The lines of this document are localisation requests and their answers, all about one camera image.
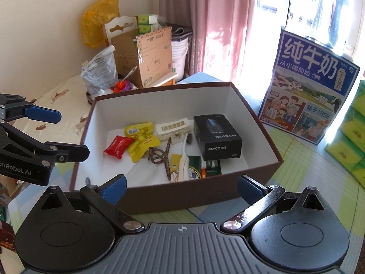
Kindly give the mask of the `red snack packet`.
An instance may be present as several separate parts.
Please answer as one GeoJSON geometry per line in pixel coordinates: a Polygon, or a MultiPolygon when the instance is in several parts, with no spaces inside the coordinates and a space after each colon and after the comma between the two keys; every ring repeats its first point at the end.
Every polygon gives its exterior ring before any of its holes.
{"type": "Polygon", "coordinates": [[[130,144],[132,144],[133,141],[134,141],[133,138],[117,135],[113,139],[111,144],[107,147],[107,149],[104,150],[103,152],[107,155],[114,156],[118,160],[120,160],[122,159],[125,150],[130,146],[130,144]]]}

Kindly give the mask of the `brown hair claw clip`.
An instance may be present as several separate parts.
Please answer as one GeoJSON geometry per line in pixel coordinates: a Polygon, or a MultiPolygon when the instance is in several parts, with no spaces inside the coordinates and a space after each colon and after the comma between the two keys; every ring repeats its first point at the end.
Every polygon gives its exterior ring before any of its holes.
{"type": "Polygon", "coordinates": [[[149,147],[148,149],[148,158],[147,160],[150,161],[151,163],[155,164],[155,165],[159,165],[159,164],[164,164],[164,169],[166,171],[167,174],[167,178],[170,181],[171,180],[171,168],[170,168],[170,163],[169,163],[169,150],[170,150],[170,146],[171,146],[171,140],[172,138],[170,137],[167,141],[167,147],[165,150],[156,148],[156,147],[149,147]]]}

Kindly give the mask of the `black shaver box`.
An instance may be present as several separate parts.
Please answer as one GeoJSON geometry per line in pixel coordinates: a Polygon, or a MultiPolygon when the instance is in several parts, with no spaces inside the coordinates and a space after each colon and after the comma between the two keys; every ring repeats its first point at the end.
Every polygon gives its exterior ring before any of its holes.
{"type": "Polygon", "coordinates": [[[242,138],[223,114],[194,116],[194,135],[205,161],[241,157],[242,138]]]}

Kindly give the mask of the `green yellow card package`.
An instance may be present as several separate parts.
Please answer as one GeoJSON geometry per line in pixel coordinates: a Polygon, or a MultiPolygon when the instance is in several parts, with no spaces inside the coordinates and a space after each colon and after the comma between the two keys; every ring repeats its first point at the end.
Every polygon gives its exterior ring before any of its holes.
{"type": "MultiPolygon", "coordinates": [[[[170,159],[171,182],[178,182],[179,163],[182,155],[172,154],[170,159]]],[[[203,179],[222,174],[219,160],[204,161],[201,156],[188,156],[189,179],[203,179]]]]}

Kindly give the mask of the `yellow snack packet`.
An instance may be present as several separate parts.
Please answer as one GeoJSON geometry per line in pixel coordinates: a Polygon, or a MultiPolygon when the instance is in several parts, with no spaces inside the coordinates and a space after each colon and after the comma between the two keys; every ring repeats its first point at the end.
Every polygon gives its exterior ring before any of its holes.
{"type": "Polygon", "coordinates": [[[124,134],[132,138],[133,142],[128,146],[128,153],[133,163],[138,162],[150,147],[158,147],[161,144],[154,134],[153,122],[133,124],[124,128],[124,134]]]}

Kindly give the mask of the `cream toothbrush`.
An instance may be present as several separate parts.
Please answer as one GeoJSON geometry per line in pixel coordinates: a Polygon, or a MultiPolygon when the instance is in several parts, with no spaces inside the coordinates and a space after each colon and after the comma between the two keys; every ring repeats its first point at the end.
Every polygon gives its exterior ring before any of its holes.
{"type": "Polygon", "coordinates": [[[189,157],[186,154],[186,146],[191,144],[191,142],[192,142],[192,134],[188,133],[184,138],[184,142],[182,145],[182,157],[179,161],[179,172],[178,172],[179,182],[189,180],[189,157]]]}

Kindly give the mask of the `cream comb package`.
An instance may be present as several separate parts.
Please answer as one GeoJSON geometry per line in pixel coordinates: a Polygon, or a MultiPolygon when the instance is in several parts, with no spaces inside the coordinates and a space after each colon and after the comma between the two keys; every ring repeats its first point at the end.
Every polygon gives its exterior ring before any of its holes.
{"type": "Polygon", "coordinates": [[[156,124],[155,130],[160,140],[171,138],[171,143],[177,144],[184,141],[184,138],[191,130],[191,123],[188,118],[183,118],[173,122],[156,124]]]}

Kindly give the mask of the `cream printed bed sheet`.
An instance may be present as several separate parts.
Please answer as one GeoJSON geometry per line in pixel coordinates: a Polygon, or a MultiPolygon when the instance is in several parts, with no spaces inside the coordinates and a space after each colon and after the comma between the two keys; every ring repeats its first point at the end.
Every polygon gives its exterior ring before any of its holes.
{"type": "Polygon", "coordinates": [[[13,126],[41,142],[79,144],[91,106],[80,76],[65,80],[36,100],[36,105],[58,110],[62,119],[57,124],[18,119],[13,126]]]}

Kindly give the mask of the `checked table cloth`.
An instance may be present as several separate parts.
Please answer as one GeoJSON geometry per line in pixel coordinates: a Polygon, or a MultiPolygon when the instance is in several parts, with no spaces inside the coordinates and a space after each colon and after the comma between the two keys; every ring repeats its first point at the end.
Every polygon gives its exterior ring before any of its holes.
{"type": "MultiPolygon", "coordinates": [[[[266,129],[284,159],[269,182],[294,192],[305,186],[316,186],[320,190],[349,233],[349,251],[341,269],[354,273],[357,263],[364,260],[360,255],[364,236],[364,189],[325,151],[325,140],[315,146],[278,129],[266,129]]],[[[137,219],[144,223],[220,223],[245,207],[243,200],[234,199],[177,211],[140,214],[137,219]]]]}

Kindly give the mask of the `clear printed plastic bag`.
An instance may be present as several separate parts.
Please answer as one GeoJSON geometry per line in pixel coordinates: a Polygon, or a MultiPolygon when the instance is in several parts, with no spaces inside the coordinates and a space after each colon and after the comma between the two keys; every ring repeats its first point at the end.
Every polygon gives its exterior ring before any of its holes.
{"type": "Polygon", "coordinates": [[[97,95],[100,90],[105,91],[117,82],[114,52],[115,47],[110,45],[95,55],[91,61],[83,63],[80,76],[90,95],[97,95]]]}

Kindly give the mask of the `green tissue pack stack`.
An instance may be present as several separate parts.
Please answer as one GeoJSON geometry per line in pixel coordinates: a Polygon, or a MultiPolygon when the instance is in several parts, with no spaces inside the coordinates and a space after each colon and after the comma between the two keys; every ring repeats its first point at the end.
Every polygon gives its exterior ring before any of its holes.
{"type": "Polygon", "coordinates": [[[325,149],[364,187],[364,80],[331,143],[325,149]]]}

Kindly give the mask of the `yellow plastic bag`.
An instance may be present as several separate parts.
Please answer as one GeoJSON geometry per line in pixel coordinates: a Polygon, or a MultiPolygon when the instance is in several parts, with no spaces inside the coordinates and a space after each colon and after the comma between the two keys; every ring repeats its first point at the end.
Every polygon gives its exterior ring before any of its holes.
{"type": "Polygon", "coordinates": [[[102,26],[119,16],[119,0],[97,0],[91,4],[81,17],[83,44],[89,48],[104,44],[102,26]]]}

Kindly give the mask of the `green tissue boxes on shelf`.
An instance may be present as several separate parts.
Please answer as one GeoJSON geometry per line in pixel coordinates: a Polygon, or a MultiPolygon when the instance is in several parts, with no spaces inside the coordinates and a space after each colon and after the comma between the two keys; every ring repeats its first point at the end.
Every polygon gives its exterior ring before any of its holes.
{"type": "Polygon", "coordinates": [[[158,15],[156,14],[142,14],[137,16],[138,33],[140,35],[154,32],[161,29],[163,26],[159,22],[158,15]]]}

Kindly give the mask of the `white bucket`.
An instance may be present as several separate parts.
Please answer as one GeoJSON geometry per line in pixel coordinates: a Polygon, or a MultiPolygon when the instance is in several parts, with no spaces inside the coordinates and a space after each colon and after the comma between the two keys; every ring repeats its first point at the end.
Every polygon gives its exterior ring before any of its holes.
{"type": "Polygon", "coordinates": [[[171,55],[173,61],[173,72],[177,73],[179,79],[183,78],[186,56],[189,49],[189,39],[171,42],[171,55]]]}

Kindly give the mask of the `pink curtain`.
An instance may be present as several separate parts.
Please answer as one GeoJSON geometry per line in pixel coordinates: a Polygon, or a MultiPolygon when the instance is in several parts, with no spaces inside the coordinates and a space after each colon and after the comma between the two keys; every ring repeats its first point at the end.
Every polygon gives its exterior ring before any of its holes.
{"type": "Polygon", "coordinates": [[[162,17],[192,28],[189,73],[232,81],[243,69],[256,0],[159,0],[162,17]]]}

